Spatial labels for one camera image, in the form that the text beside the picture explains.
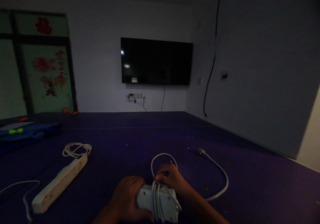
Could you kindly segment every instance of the purple carpet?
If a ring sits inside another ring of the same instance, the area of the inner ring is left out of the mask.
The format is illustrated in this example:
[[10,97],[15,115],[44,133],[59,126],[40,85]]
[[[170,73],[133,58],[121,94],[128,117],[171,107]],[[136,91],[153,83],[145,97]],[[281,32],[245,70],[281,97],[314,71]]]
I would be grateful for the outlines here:
[[[151,184],[151,160],[162,152],[176,159],[203,197],[212,196],[225,180],[214,164],[196,154],[200,147],[229,176],[228,190],[210,204],[230,223],[320,223],[319,173],[185,112],[41,113],[28,121],[63,124],[61,134],[0,156],[0,190],[18,181],[41,181],[29,193],[29,203],[72,161],[61,154],[67,143],[93,148],[87,165],[51,208],[32,215],[34,223],[91,223],[124,176],[141,176]],[[168,162],[159,157],[154,170]],[[1,223],[28,223],[22,197],[32,186],[15,186],[0,195]],[[199,223],[182,197],[178,200],[179,222]]]

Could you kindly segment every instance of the red decoration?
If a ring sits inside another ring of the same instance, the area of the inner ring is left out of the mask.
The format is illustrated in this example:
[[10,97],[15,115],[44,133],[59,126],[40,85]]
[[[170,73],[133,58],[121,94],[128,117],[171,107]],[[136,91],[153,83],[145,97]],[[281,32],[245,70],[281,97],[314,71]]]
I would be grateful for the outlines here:
[[57,52],[55,55],[57,56],[57,60],[63,60],[63,55],[65,54],[64,51],[60,50],[59,52]]
[[48,59],[46,57],[39,57],[39,58],[35,58],[32,61],[32,65],[37,72],[45,73],[50,70],[56,70],[56,67],[54,67],[52,65],[52,60],[55,62],[54,59]]
[[46,96],[49,96],[50,94],[53,97],[57,96],[56,92],[54,91],[52,78],[48,78],[47,76],[42,76],[42,78],[40,78],[40,81],[45,85],[46,88],[47,88],[47,86],[49,86],[49,89],[47,90]]
[[61,88],[63,85],[67,83],[67,79],[63,76],[63,74],[60,74],[54,78],[54,84],[55,85],[60,85]]
[[51,34],[52,28],[49,26],[49,20],[45,17],[38,17],[38,22],[35,24],[37,31],[42,34]]

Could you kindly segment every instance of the cord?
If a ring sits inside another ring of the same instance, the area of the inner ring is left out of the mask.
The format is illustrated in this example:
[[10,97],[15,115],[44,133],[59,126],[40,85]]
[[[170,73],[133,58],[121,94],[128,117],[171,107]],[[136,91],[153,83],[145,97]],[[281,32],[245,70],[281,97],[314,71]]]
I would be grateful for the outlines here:
[[206,201],[212,201],[212,200],[218,198],[221,194],[223,194],[228,189],[229,178],[228,178],[227,173],[223,170],[223,168],[218,163],[216,163],[202,148],[198,149],[198,154],[205,155],[207,158],[209,158],[218,168],[220,168],[220,170],[223,172],[224,176],[226,177],[226,184],[225,184],[224,188],[221,191],[219,191],[217,194],[213,195],[212,197],[208,197],[205,199]]
[[16,183],[11,184],[11,185],[7,186],[6,188],[2,189],[2,190],[0,191],[0,194],[1,194],[1,192],[3,192],[4,190],[6,190],[6,189],[9,188],[9,187],[12,187],[12,186],[14,186],[14,185],[21,184],[21,183],[28,183],[28,182],[37,182],[37,185],[35,185],[35,186],[34,186],[33,188],[31,188],[26,194],[24,194],[24,196],[23,196],[23,198],[22,198],[23,204],[24,204],[25,207],[26,207],[27,219],[28,219],[29,224],[30,224],[30,223],[32,222],[32,218],[30,217],[30,214],[29,214],[29,207],[28,207],[28,203],[27,203],[27,200],[26,200],[26,196],[27,196],[27,194],[28,194],[29,192],[31,192],[33,189],[35,189],[35,188],[40,184],[40,181],[38,181],[38,180],[32,180],[32,181],[16,182]]
[[211,67],[211,71],[210,71],[210,75],[209,75],[209,79],[207,82],[207,87],[206,87],[206,92],[204,94],[204,99],[203,99],[203,113],[205,115],[205,117],[207,117],[206,111],[205,111],[205,103],[206,103],[206,96],[207,96],[207,90],[208,90],[208,85],[209,85],[209,81],[211,78],[211,74],[212,74],[212,70],[213,70],[213,66],[214,66],[214,61],[216,60],[216,53],[217,53],[217,28],[218,28],[218,13],[219,13],[219,6],[220,6],[220,0],[218,0],[218,5],[217,5],[217,15],[216,15],[216,30],[215,30],[215,35],[214,35],[214,58],[213,58],[213,63],[212,63],[212,67]]
[[166,86],[164,86],[164,90],[163,90],[163,99],[162,99],[162,105],[161,105],[161,111],[162,111],[162,107],[163,107],[163,101],[164,101],[164,93],[166,91]]
[[142,101],[141,103],[138,103],[138,102],[135,102],[135,103],[137,103],[137,104],[139,104],[139,105],[142,104],[143,109],[144,109],[145,111],[147,111],[147,110],[144,108],[144,98],[143,98],[143,101]]
[[[226,184],[224,186],[224,188],[219,191],[217,194],[209,197],[209,198],[206,198],[205,200],[206,201],[212,201],[216,198],[218,198],[220,195],[222,195],[228,188],[229,186],[229,178],[228,178],[228,175],[227,173],[223,170],[223,168],[218,164],[216,163],[202,148],[199,148],[198,149],[198,152],[197,152],[199,155],[204,155],[206,156],[207,158],[209,158],[218,168],[220,168],[220,170],[223,172],[223,174],[225,175],[226,177]],[[160,153],[158,155],[156,155],[152,161],[151,161],[151,173],[152,173],[152,176],[154,177],[154,172],[153,172],[153,161],[159,157],[159,156],[162,156],[162,155],[167,155],[169,157],[172,158],[172,160],[174,161],[174,164],[175,166],[177,167],[178,169],[178,165],[177,165],[177,162],[176,160],[173,158],[173,156],[171,156],[170,154],[167,154],[167,153]],[[161,183],[159,182],[155,182],[153,181],[152,183],[152,186],[151,186],[151,212],[152,212],[152,216],[153,218],[156,220],[156,221],[159,221],[161,220],[162,223],[164,223],[164,217],[163,217],[163,212],[162,212],[162,206],[161,206],[161,201],[160,201],[160,188],[163,187],[166,189],[166,191],[168,192],[168,194],[170,195],[170,197],[173,199],[173,201],[176,203],[177,207],[178,207],[178,210],[181,211],[181,206],[179,205],[178,201],[176,198],[174,198],[171,193],[169,192],[168,188],[165,186],[165,185],[162,185]]]
[[[154,177],[153,167],[152,167],[153,161],[161,155],[167,155],[167,156],[171,157],[173,159],[177,169],[178,169],[177,162],[175,161],[173,156],[171,156],[170,154],[167,154],[167,153],[160,153],[160,154],[156,155],[151,161],[151,172],[152,172],[153,177]],[[181,208],[179,202],[177,201],[177,199],[171,195],[167,186],[162,185],[159,182],[153,181],[152,186],[151,186],[151,212],[152,212],[152,216],[157,222],[159,220],[161,220],[161,222],[164,223],[164,216],[163,216],[162,205],[161,205],[161,200],[160,200],[160,188],[161,187],[163,187],[167,191],[167,193],[169,194],[171,199],[176,203],[178,210],[181,211],[182,208]]]
[[[76,149],[74,149],[73,151],[71,151],[70,147],[72,146],[78,146]],[[76,150],[78,150],[79,148],[83,147],[86,152],[85,153],[81,153],[81,154],[78,154],[78,153],[75,153]],[[82,143],[79,143],[79,142],[72,142],[72,143],[68,143],[64,150],[62,151],[62,156],[71,156],[71,157],[74,157],[74,158],[78,158],[79,156],[83,156],[83,155],[86,155],[86,154],[90,154],[91,153],[91,150],[92,150],[92,146],[89,145],[89,144],[82,144]]]
[[144,108],[144,99],[145,99],[145,98],[143,98],[142,107],[143,107],[143,109],[144,109],[145,111],[147,111],[147,110]]

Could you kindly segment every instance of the black television screen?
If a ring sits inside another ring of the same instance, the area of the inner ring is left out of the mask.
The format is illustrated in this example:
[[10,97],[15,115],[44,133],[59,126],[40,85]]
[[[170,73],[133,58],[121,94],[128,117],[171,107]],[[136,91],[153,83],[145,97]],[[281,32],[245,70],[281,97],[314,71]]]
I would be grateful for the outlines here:
[[122,83],[189,85],[192,43],[121,38]]

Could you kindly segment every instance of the power strip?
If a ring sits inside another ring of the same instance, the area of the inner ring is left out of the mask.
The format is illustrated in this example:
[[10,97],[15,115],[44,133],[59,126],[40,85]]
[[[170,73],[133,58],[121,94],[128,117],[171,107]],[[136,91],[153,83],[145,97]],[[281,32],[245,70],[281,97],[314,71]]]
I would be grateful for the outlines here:
[[81,169],[87,164],[88,156],[76,158],[67,167],[62,169],[55,179],[51,181],[32,201],[34,213],[44,213],[67,188]]
[[[176,197],[176,192],[171,188],[168,188],[167,190],[164,187],[161,187],[159,191],[163,217],[166,221],[178,223],[179,209],[176,202],[179,202]],[[140,209],[147,209],[152,212],[151,185],[143,185],[141,187],[137,196],[137,204]]]

